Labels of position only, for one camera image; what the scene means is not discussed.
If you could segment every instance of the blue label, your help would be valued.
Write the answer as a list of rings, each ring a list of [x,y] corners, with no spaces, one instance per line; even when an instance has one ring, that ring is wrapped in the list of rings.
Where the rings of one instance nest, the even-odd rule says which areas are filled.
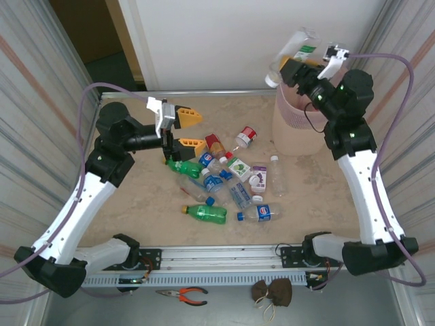
[[[231,190],[231,194],[232,194],[232,199],[234,199],[237,206],[241,209],[242,208],[241,203],[243,201],[243,198],[240,197],[239,192],[237,191],[236,187],[232,187],[232,188],[230,188],[230,190]]]
[[[213,187],[219,185],[220,183],[222,183],[222,180],[214,175],[209,175],[207,178],[204,179],[204,186],[207,188],[208,192],[210,192]]]
[[[213,161],[213,156],[211,156],[211,154],[208,151],[206,151],[199,158],[199,163],[202,164],[204,167],[208,167],[208,165],[210,164],[211,161]]]
[[[245,187],[243,187],[243,185],[242,185],[241,183],[238,183],[238,184],[237,184],[237,187],[238,187],[238,189],[240,190],[242,196],[244,197],[244,199],[245,199],[246,201],[248,201],[248,200],[251,199],[251,196],[246,192]]]
[[[258,211],[259,222],[265,222],[271,220],[271,209],[269,208],[269,205],[258,205],[257,211]]]
[[[200,187],[202,190],[204,190],[205,192],[207,191],[207,189],[205,189],[205,187],[203,185],[201,185],[197,180],[192,179],[191,177],[189,177],[189,181],[193,184],[195,184],[196,186]]]

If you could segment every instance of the pliers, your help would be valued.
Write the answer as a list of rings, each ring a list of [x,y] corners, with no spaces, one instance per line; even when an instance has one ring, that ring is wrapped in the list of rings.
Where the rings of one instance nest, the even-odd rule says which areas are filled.
[[[208,294],[208,291],[206,289],[203,289],[202,287],[188,287],[186,289],[180,289],[179,291],[177,291],[177,290],[158,290],[156,292],[159,294],[163,294],[167,297],[178,297],[178,299],[181,302],[185,302],[185,303],[187,303],[191,306],[195,306],[195,307],[204,306],[205,304],[207,304],[207,301],[192,301],[183,295],[183,294],[186,294],[187,292],[193,292],[193,291]]]

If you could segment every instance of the marble tabletop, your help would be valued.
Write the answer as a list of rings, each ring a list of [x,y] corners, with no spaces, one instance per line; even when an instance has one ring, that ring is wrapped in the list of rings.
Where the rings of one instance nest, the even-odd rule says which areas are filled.
[[[277,153],[271,132],[274,100],[271,96],[171,98],[169,102],[195,108],[204,117],[196,126],[175,130],[175,137],[201,139],[215,132],[229,146],[246,123],[255,123],[260,127],[258,138],[240,158],[247,163],[268,162]],[[131,98],[116,101],[123,102],[142,124],[154,122],[154,114],[142,102]],[[237,221],[234,203],[228,207],[225,225],[182,214],[183,205],[198,203],[176,186],[177,174],[162,163],[161,149],[137,152],[133,157],[135,165],[92,221],[81,247],[105,242],[118,233],[131,236],[142,246],[300,243],[306,234],[318,231],[359,237],[347,182],[326,146],[313,156],[279,156],[290,192],[277,198],[269,186],[264,202],[281,203],[284,215],[264,223]]]

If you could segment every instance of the plastic bottle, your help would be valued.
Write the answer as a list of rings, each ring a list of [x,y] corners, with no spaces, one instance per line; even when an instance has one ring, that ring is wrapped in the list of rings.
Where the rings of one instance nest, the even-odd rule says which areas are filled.
[[[237,221],[265,222],[274,221],[282,217],[280,204],[258,204],[237,213]]]
[[[225,147],[220,142],[218,136],[216,136],[215,134],[209,134],[205,137],[205,141],[207,142],[210,153],[211,155],[213,155],[214,158],[219,160],[220,158],[225,156]]]
[[[215,198],[215,201],[220,206],[227,206],[231,202],[231,194],[223,181],[208,168],[201,171],[204,176],[204,186],[207,191]]]
[[[249,180],[250,185],[256,185],[260,178],[252,173],[251,167],[244,163],[230,152],[226,153],[223,158],[219,160],[222,164],[226,164],[230,171],[236,175],[242,182]]]
[[[181,212],[184,214],[189,214],[199,221],[216,224],[225,224],[226,222],[226,209],[222,207],[212,207],[205,205],[183,206]]]
[[[293,58],[304,62],[320,43],[321,39],[314,30],[301,27],[299,31],[292,35],[284,48],[273,59],[273,62],[269,66],[269,72],[266,78],[264,78],[266,84],[276,88],[281,83],[279,70],[283,61]]]
[[[240,180],[232,177],[231,172],[226,172],[223,170],[219,176],[225,178],[232,199],[239,209],[243,210],[252,205],[251,196],[246,191],[245,187],[243,187],[243,184],[240,182]]]
[[[210,172],[217,175],[224,169],[220,162],[216,160],[208,151],[202,152],[202,154],[199,156],[199,163],[205,168],[208,168]]]
[[[169,159],[165,162],[167,166],[172,171],[181,173],[182,175],[188,175],[189,177],[192,177],[193,179],[199,178],[199,175],[203,169],[203,166],[199,163],[189,162],[189,161],[177,161],[174,162],[172,159]]]
[[[248,148],[257,136],[258,127],[253,124],[246,125],[234,138],[230,152],[234,154],[236,151],[239,152],[241,149]]]
[[[251,186],[251,190],[256,194],[261,194],[266,191],[267,166],[263,163],[254,163],[252,165],[252,171],[260,180],[256,185]]]
[[[179,188],[197,202],[205,202],[208,206],[213,206],[215,200],[207,194],[207,190],[198,182],[187,175],[180,175],[177,178]]]
[[[281,197],[288,193],[287,179],[284,170],[279,162],[278,156],[271,156],[271,165],[269,166],[269,177],[272,182],[272,194]]]

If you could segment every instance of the bottle with yellow cap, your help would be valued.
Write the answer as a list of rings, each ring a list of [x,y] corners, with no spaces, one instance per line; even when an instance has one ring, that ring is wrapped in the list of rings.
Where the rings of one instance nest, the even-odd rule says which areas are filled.
[[[163,162],[169,166],[169,168],[172,171],[181,173],[182,175],[188,175],[189,177],[193,179],[199,178],[201,171],[203,169],[203,166],[199,163],[194,163],[190,161],[177,161],[174,162],[172,159],[165,160],[163,159]]]
[[[183,206],[181,212],[204,222],[216,224],[225,224],[226,222],[226,209],[222,207],[206,205]]]

